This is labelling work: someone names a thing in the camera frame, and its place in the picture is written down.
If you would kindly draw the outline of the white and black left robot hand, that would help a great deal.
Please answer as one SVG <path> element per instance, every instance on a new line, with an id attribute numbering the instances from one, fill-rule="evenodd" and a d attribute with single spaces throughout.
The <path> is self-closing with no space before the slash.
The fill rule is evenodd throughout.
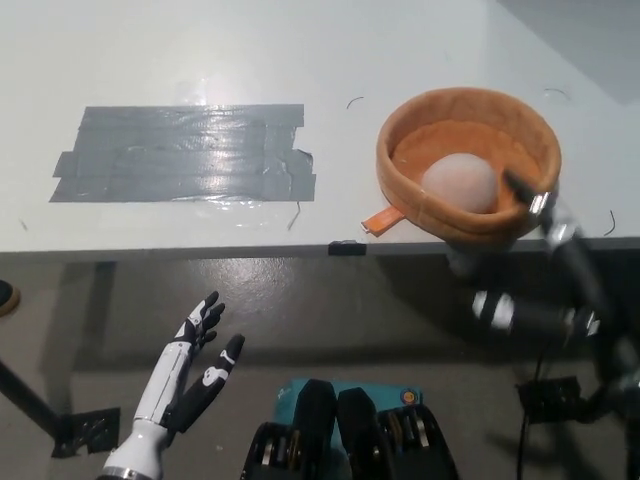
<path id="1" fill-rule="evenodd" d="M 235 367 L 245 337 L 234 335 L 212 366 L 186 388 L 188 373 L 203 347 L 216 338 L 225 305 L 214 291 L 192 310 L 164 347 L 147 382 L 126 440 L 108 456 L 101 479 L 161 479 L 163 452 L 216 399 Z"/>

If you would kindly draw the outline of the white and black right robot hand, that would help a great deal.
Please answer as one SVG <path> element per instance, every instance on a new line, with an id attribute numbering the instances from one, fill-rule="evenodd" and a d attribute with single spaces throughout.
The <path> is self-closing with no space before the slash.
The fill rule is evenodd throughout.
<path id="1" fill-rule="evenodd" d="M 579 223 L 559 211 L 554 192 L 534 187 L 509 169 L 502 177 L 541 231 L 552 267 L 569 283 L 573 304 L 554 306 L 487 289 L 461 291 L 458 304 L 476 329 L 517 342 L 588 343 L 604 397 L 620 403 L 637 401 L 639 331 L 614 305 Z"/>

